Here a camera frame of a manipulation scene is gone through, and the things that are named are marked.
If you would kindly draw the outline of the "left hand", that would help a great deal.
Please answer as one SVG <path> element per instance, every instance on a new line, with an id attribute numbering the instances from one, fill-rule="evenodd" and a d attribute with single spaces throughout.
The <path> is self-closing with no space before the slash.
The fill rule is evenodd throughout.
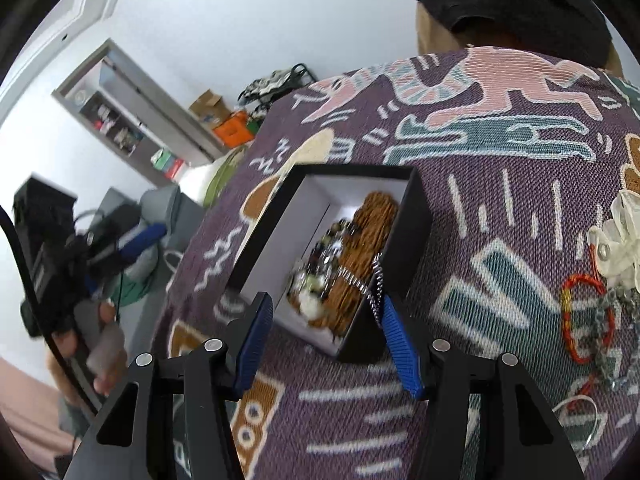
<path id="1" fill-rule="evenodd" d="M 124 333 L 116 322 L 116 309 L 110 300 L 90 304 L 85 312 L 90 313 L 91 325 L 100 330 L 93 344 L 88 344 L 86 367 L 93 376 L 93 391 L 100 396 L 108 396 L 127 368 Z M 46 353 L 46 367 L 65 401 L 78 408 L 86 408 L 87 404 L 81 399 L 51 349 Z"/>

